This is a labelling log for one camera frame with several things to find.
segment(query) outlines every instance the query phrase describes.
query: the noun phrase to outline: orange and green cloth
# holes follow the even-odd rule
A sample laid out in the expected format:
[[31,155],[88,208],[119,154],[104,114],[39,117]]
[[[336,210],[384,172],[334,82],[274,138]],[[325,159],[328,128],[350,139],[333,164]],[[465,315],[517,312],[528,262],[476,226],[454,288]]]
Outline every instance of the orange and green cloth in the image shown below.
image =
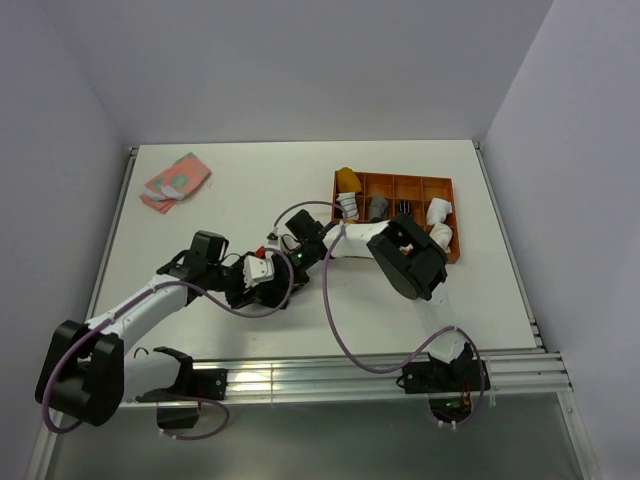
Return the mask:
[[144,185],[140,199],[145,205],[164,214],[177,202],[195,192],[211,170],[193,153],[175,161]]

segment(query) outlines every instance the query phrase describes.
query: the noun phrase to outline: white cloth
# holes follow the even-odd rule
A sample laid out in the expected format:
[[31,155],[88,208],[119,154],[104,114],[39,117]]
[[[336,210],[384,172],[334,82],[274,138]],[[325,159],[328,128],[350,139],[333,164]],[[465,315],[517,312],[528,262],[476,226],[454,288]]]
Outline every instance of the white cloth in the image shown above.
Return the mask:
[[442,198],[434,198],[429,204],[427,210],[427,225],[435,225],[436,223],[442,223],[453,212],[451,202],[447,202]]
[[360,219],[355,192],[341,193],[338,195],[338,203],[347,211],[347,217],[349,220]]
[[449,253],[451,251],[449,243],[451,243],[451,238],[453,237],[453,230],[451,230],[449,225],[436,223],[429,235],[445,252]]

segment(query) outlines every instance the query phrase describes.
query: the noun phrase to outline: wooden box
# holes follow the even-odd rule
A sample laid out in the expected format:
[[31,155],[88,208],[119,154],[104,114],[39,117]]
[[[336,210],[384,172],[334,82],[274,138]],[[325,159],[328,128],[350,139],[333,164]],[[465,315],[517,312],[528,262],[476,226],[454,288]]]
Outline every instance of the wooden box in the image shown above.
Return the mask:
[[[453,183],[450,178],[438,177],[414,177],[410,175],[390,175],[386,173],[356,172],[362,184],[362,191],[356,195],[358,213],[360,219],[357,223],[369,223],[368,211],[371,198],[380,195],[387,199],[389,208],[387,209],[387,220],[400,213],[399,205],[403,200],[411,203],[411,216],[413,220],[429,233],[433,228],[427,225],[427,209],[431,200],[442,198],[451,202],[453,213],[447,216],[445,224],[453,230],[453,237],[447,253],[449,263],[456,263],[460,258],[460,242],[458,239],[458,225],[456,223],[456,204],[453,198]],[[333,177],[333,202],[337,203],[338,198],[337,176]],[[333,209],[333,219],[342,219],[342,212]]]

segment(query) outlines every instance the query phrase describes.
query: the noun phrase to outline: robotic arm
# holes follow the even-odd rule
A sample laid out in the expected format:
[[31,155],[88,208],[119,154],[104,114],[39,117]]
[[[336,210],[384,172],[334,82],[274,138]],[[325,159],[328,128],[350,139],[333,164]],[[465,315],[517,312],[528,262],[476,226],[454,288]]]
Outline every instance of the robotic arm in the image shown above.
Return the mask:
[[[115,413],[122,400],[150,391],[195,396],[198,378],[188,355],[161,347],[135,362],[125,362],[126,354],[160,321],[198,296],[207,295],[207,291],[224,292],[231,309],[251,303],[286,308],[289,294],[309,282],[307,270],[325,257],[339,231],[335,223],[323,226],[306,210],[300,210],[286,226],[297,242],[294,249],[267,257],[261,247],[239,255],[229,266],[223,265],[227,239],[199,231],[188,250],[158,269],[143,289],[115,309],[86,323],[62,323],[51,340],[36,400],[99,426]],[[446,255],[406,215],[389,222],[347,226],[332,255],[373,257],[401,295],[442,303],[433,292],[446,279]],[[124,313],[116,319],[115,312]],[[424,315],[432,318],[433,312]],[[465,345],[460,338],[453,338],[437,348],[434,345],[430,353],[453,368],[456,362],[471,361],[465,355]]]

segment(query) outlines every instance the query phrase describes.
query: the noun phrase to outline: white table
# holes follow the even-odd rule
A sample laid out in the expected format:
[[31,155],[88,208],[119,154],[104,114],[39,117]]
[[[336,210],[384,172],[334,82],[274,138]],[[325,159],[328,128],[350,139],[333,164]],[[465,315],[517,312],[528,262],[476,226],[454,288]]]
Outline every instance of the white table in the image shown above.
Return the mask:
[[[143,205],[142,185],[173,161],[195,153],[213,174],[197,194],[161,215]],[[197,230],[227,237],[243,253],[266,244],[276,216],[304,200],[330,200],[333,172],[357,171],[453,179],[461,257],[448,266],[452,307],[481,350],[535,348],[493,205],[470,141],[305,142],[140,147],[96,304],[100,313],[143,286],[161,265],[187,248]],[[320,222],[328,207],[311,206]],[[165,319],[139,342],[169,346],[197,359],[258,359],[339,355],[321,298],[319,265],[289,307],[247,320],[206,299]],[[413,307],[368,259],[337,259],[330,299],[354,353],[414,350],[425,338]]]

